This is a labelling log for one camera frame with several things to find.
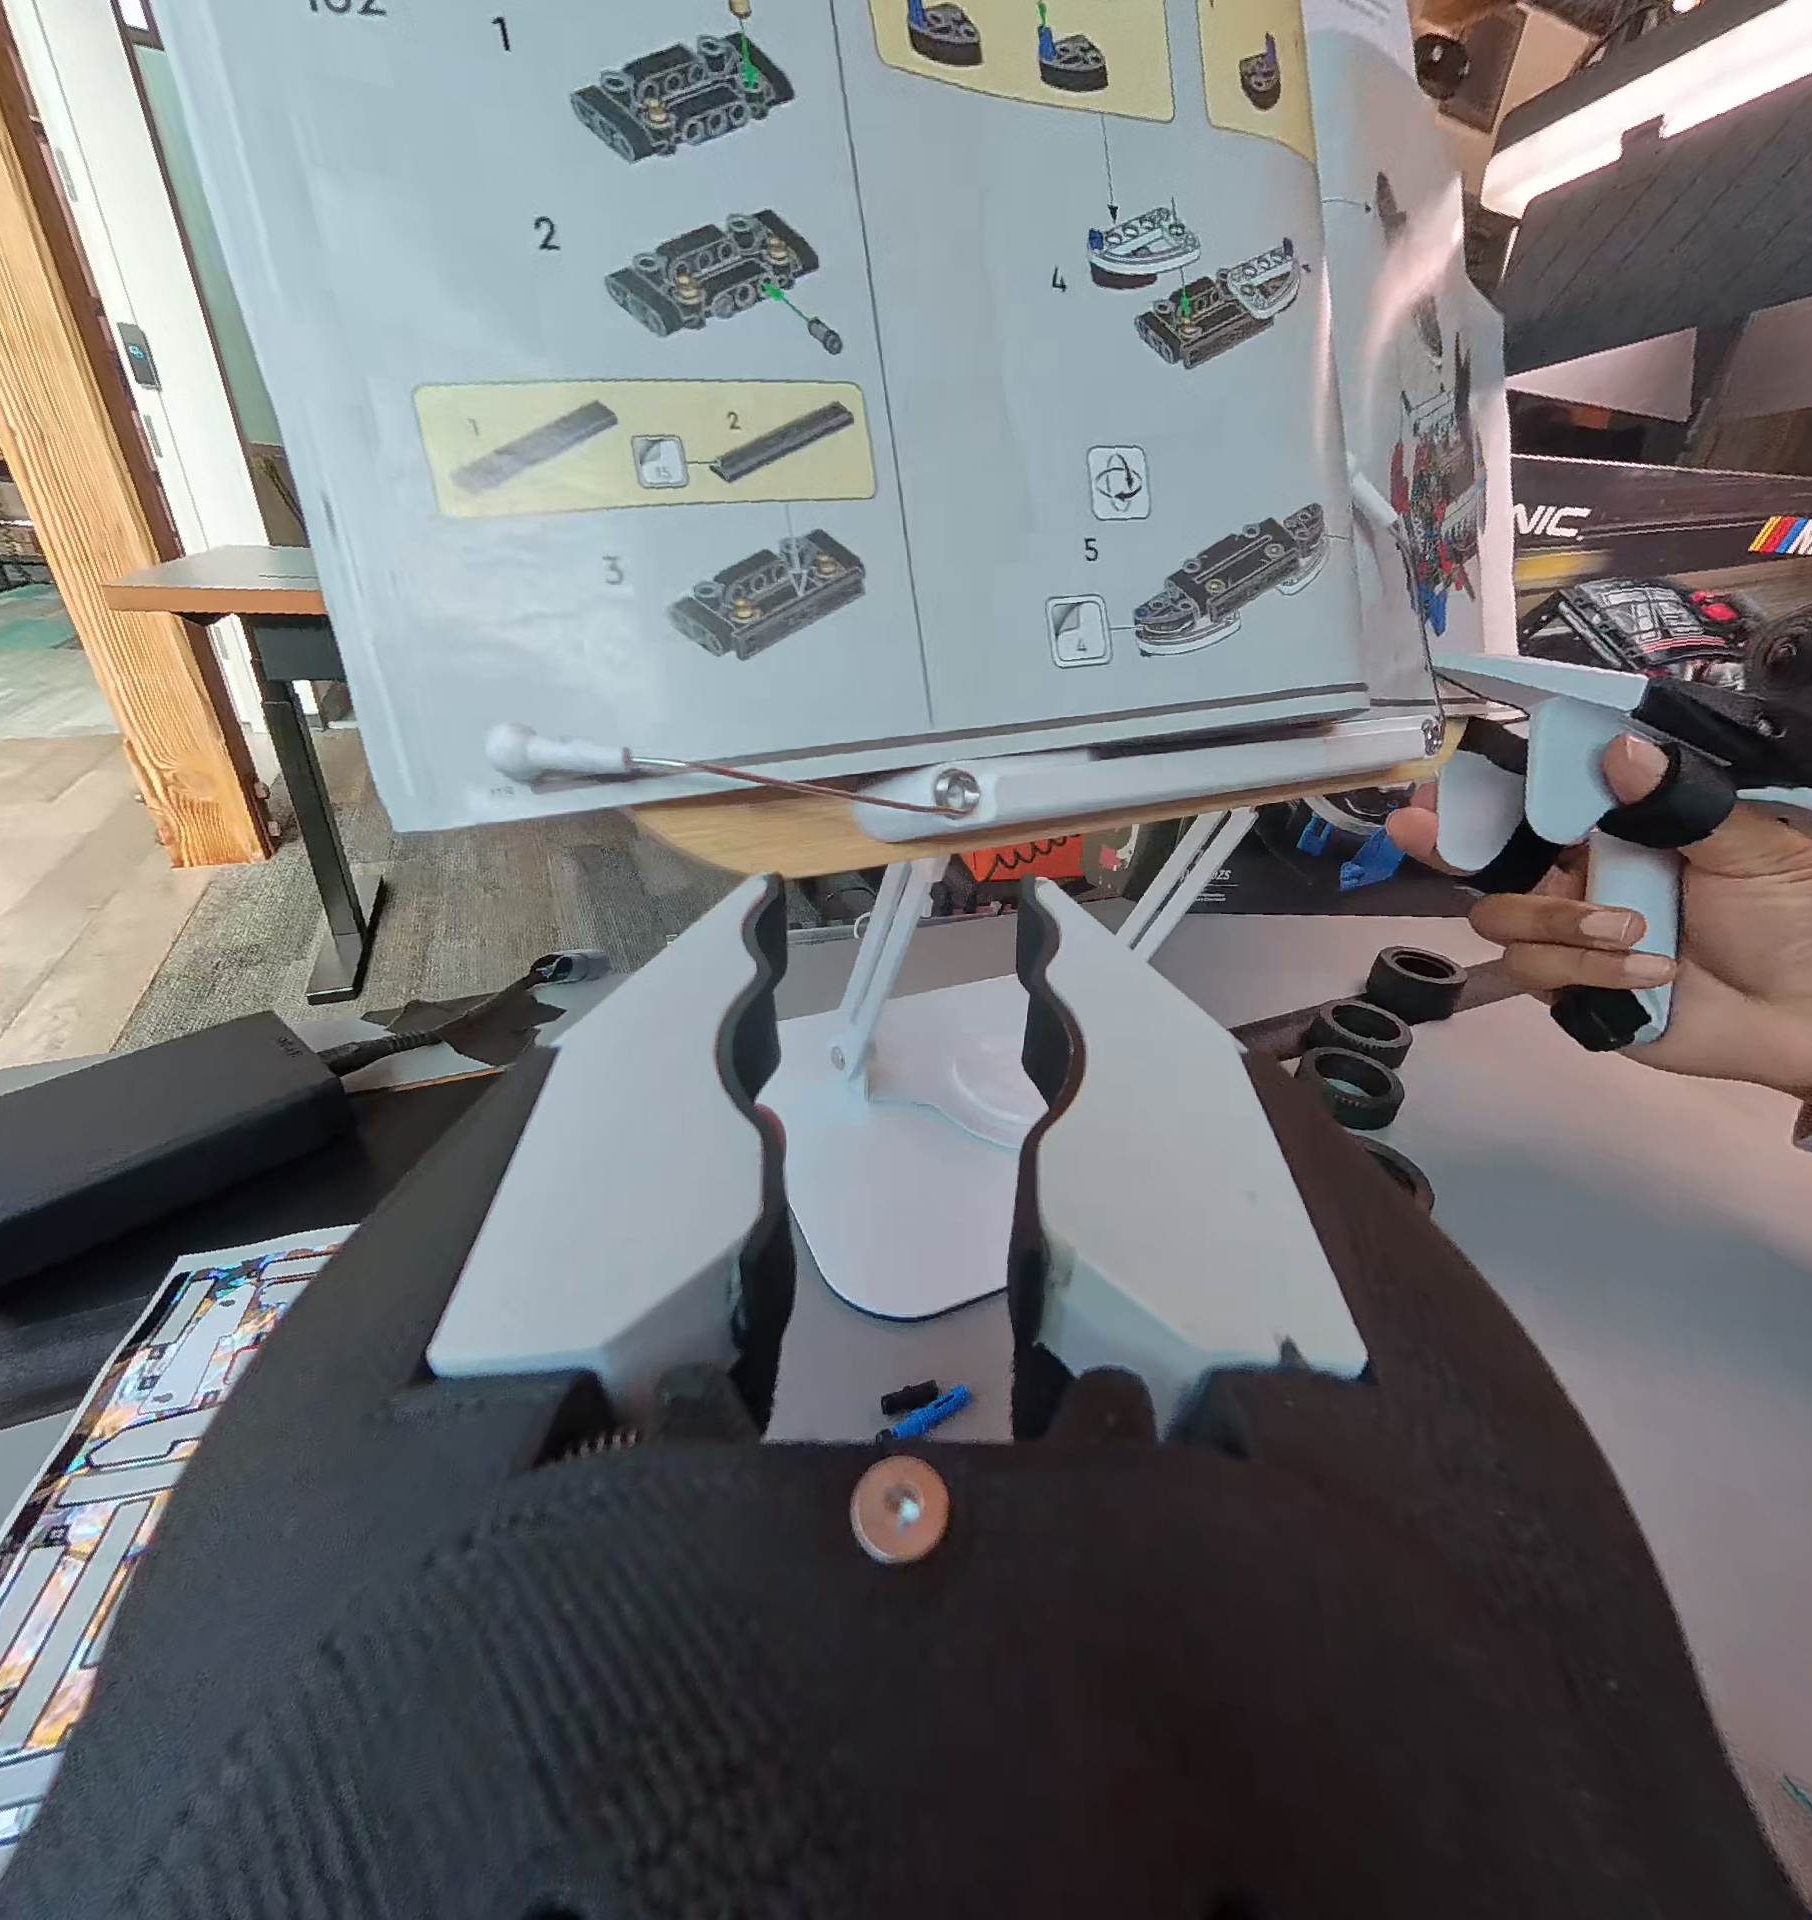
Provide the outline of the shiny sticker sheet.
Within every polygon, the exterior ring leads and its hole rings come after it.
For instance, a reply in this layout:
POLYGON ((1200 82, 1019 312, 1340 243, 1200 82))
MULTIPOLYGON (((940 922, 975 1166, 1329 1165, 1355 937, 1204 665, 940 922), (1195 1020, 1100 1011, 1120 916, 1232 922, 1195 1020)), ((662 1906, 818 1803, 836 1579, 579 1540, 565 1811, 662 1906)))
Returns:
POLYGON ((174 1262, 0 1533, 0 1875, 30 1830, 174 1488, 308 1284, 354 1236, 174 1262))

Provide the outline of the blue brick piece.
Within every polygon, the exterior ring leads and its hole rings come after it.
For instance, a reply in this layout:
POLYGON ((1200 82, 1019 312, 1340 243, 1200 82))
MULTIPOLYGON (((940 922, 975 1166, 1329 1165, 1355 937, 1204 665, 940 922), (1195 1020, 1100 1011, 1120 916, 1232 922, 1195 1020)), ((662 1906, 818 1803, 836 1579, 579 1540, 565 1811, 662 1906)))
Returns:
POLYGON ((1361 822, 1353 828, 1318 811, 1307 811, 1295 851, 1318 892, 1337 895, 1353 895, 1400 877, 1405 860, 1384 824, 1361 822))

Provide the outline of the white book stand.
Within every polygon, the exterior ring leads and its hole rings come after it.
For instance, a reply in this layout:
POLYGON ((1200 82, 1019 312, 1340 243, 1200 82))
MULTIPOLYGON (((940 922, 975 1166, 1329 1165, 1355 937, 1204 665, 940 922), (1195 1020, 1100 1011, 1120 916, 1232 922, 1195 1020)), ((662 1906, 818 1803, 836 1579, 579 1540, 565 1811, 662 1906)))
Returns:
MULTIPOLYGON (((1208 1016, 1176 1015, 1181 995, 1153 961, 1185 912, 1256 831, 1253 788, 1285 780, 1345 794, 1383 778, 1442 744, 1445 704, 1437 644, 1465 639, 1471 660, 1495 639, 1511 651, 1514 590, 1485 588, 1479 542, 1485 480, 1462 504, 1425 508, 1414 492, 1412 445, 1394 448, 1394 483, 1379 492, 1351 463, 1351 516, 1359 577, 1387 583, 1396 553, 1412 611, 1384 613, 1384 588, 1361 588, 1370 637, 1390 641, 1390 665, 1421 671, 1421 699, 1376 702, 1365 717, 1266 736, 1154 738, 1012 755, 946 755, 942 761, 861 788, 853 810, 874 839, 942 842, 957 851, 970 833, 1005 833, 1154 805, 1196 808, 1158 877, 1118 931, 1074 920, 1070 906, 1039 915, 1037 936, 1094 936, 1091 1037, 1107 1080, 1094 1087, 1072 1157, 1053 1187, 1079 1203, 1091 1226, 1070 1253, 1102 1232, 1131 1248, 1130 1203, 1102 1185, 1137 1169, 1156 1243, 1176 1203, 1193 1201, 1202 1175, 1253 1165, 1272 1181, 1278 1146, 1261 1113, 1242 1043, 1208 1016)), ((1039 1091, 1023 1063, 1032 1015, 1047 1015, 1019 977, 894 997, 919 915, 942 861, 896 858, 882 880, 870 931, 848 975, 839 1022, 822 1016, 783 1027, 794 1048, 774 1072, 774 1117, 787 1138, 790 1205, 828 1284, 849 1309, 916 1324, 966 1309, 1008 1281, 1021 1153, 1066 1093, 1039 1091)))

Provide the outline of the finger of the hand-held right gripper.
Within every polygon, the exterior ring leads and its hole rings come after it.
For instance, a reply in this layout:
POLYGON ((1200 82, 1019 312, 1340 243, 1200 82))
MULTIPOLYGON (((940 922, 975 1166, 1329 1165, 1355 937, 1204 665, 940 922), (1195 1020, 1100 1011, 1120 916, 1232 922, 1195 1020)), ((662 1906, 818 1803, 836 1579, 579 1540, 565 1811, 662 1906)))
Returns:
POLYGON ((1528 713, 1563 704, 1626 720, 1639 713, 1650 688, 1646 676, 1563 660, 1438 653, 1430 664, 1447 684, 1528 713))

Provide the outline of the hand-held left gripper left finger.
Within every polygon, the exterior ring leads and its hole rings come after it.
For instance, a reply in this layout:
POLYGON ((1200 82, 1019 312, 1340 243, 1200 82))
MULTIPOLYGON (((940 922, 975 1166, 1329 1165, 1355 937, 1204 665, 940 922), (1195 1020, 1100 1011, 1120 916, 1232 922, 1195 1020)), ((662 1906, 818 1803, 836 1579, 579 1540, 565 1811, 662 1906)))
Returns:
POLYGON ((697 925, 544 1049, 533 1113, 441 1315, 438 1379, 590 1373, 628 1417, 672 1370, 774 1407, 787 1332, 774 874, 697 925))

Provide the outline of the person's right hand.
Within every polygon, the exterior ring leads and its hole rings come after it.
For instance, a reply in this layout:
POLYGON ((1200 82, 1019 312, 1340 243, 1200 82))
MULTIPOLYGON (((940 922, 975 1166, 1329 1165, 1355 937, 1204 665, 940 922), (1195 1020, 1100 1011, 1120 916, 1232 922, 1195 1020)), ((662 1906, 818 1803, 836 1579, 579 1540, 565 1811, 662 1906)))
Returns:
POLYGON ((1629 1057, 1647 1069, 1795 1097, 1812 1132, 1812 842, 1739 803, 1686 849, 1677 957, 1639 947, 1644 916, 1586 898, 1588 849, 1525 895, 1480 898, 1473 928, 1533 995, 1672 985, 1669 1025, 1629 1057))

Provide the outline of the dark felt panel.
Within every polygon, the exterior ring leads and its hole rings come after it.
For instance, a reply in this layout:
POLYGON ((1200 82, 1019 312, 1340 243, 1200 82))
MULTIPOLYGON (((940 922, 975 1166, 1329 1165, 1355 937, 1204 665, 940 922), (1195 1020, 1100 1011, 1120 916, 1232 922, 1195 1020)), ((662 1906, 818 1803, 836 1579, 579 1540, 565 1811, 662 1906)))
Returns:
POLYGON ((1812 4, 1614 4, 1509 108, 1479 200, 1514 225, 1509 378, 1812 302, 1812 4))

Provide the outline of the building instruction booklet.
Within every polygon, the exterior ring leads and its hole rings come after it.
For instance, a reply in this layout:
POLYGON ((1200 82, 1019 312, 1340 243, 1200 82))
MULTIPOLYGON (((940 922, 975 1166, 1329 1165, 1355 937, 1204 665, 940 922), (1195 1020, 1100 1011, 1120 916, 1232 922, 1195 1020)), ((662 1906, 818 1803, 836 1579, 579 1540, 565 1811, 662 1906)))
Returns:
POLYGON ((1437 750, 1504 341, 1405 4, 154 4, 404 828, 1437 750))

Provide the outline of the grey desk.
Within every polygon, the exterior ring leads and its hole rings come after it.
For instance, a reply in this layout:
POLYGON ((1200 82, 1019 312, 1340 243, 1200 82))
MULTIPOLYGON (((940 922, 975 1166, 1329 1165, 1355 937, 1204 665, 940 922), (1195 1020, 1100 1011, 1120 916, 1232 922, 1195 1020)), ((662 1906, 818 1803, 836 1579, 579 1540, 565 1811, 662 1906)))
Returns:
MULTIPOLYGON (((1462 922, 1196 916, 1156 967, 1221 1022, 1363 980, 1376 947, 1480 957, 1462 922)), ((1559 1376, 1632 1503, 1768 1835, 1812 1891, 1812 1157, 1791 1103, 1581 1053, 1514 1001, 1427 1027, 1390 1141, 1559 1376)), ((1002 1302, 885 1324, 797 1247, 774 1440, 870 1440, 878 1399, 962 1379, 1008 1432, 1002 1302)))

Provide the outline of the wooden pillar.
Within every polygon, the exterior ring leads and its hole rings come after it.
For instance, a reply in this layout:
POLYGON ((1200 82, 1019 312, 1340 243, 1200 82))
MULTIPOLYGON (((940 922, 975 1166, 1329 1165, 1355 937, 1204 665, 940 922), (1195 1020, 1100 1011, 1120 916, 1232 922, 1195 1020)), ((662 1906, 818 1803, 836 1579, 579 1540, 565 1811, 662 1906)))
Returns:
POLYGON ((109 597, 183 549, 55 186, 0 6, 0 451, 171 864, 263 861, 269 810, 205 626, 109 597))

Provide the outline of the black toy car box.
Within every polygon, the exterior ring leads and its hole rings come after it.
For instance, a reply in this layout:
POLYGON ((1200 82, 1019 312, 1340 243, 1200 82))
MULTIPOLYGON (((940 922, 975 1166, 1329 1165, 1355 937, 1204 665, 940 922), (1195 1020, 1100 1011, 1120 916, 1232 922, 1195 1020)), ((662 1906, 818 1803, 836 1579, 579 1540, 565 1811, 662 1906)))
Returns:
POLYGON ((1739 686, 1759 633, 1812 605, 1812 477, 1520 455, 1518 650, 1739 686))

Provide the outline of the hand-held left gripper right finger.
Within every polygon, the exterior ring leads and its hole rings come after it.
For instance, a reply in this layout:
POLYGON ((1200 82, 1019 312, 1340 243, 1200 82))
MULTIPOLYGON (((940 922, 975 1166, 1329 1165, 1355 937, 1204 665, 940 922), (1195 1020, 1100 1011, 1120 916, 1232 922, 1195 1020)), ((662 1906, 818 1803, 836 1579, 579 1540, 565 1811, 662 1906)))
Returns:
POLYGON ((1365 1379, 1370 1355, 1230 1029, 1047 879, 1021 888, 1012 1428, 1131 1376, 1180 1428, 1218 1373, 1365 1379))

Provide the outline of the black standing desk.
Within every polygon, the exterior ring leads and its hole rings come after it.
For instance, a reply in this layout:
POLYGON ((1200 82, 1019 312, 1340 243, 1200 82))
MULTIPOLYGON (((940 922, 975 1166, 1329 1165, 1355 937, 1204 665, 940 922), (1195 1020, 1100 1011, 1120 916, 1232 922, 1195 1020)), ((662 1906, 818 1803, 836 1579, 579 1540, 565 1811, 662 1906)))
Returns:
POLYGON ((126 575, 103 595, 118 611, 168 611, 198 624, 228 616, 240 623, 321 907, 324 928, 306 995, 314 1005, 357 997, 385 909, 387 879, 383 869, 359 870, 346 858, 314 733, 295 690, 297 684, 345 681, 314 553, 306 547, 225 545, 126 575))

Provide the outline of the black power adapter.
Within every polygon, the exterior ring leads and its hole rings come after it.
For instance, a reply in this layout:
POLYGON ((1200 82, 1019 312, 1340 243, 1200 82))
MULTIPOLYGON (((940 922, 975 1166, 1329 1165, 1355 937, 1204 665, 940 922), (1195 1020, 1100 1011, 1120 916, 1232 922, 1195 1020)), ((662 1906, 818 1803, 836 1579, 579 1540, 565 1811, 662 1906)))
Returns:
POLYGON ((0 1093, 0 1292, 350 1129, 343 1080, 273 1015, 0 1093))

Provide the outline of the orange box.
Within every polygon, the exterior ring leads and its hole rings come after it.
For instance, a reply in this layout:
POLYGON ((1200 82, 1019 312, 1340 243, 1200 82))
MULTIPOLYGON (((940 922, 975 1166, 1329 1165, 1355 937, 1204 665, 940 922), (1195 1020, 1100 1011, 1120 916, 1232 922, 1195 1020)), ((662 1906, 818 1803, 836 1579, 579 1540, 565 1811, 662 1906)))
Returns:
POLYGON ((1134 828, 1048 834, 990 849, 961 851, 959 860, 966 877, 980 885, 1044 877, 1058 885, 1076 882, 1094 892, 1113 892, 1127 877, 1134 842, 1134 828))

